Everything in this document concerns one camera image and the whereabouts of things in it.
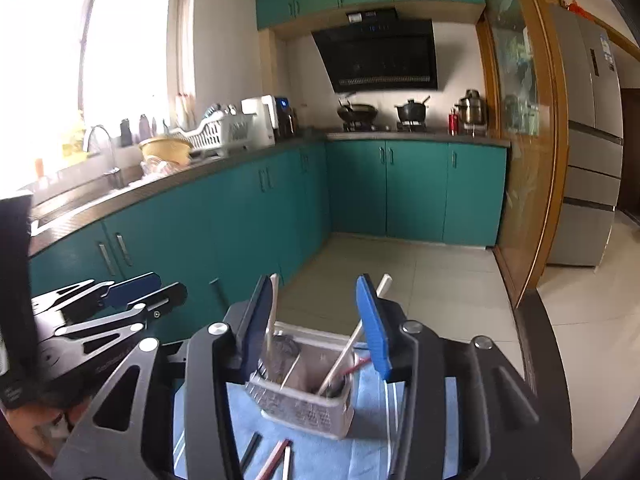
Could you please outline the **left hand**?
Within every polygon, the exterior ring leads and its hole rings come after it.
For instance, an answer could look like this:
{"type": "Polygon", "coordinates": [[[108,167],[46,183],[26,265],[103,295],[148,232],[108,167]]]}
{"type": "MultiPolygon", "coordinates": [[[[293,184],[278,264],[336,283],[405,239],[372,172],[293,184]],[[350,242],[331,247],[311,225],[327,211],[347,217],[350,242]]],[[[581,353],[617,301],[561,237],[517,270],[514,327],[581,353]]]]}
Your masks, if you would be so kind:
{"type": "Polygon", "coordinates": [[[91,401],[92,397],[88,396],[67,410],[39,403],[24,404],[13,410],[4,406],[1,409],[14,434],[29,452],[52,462],[91,401]]]}

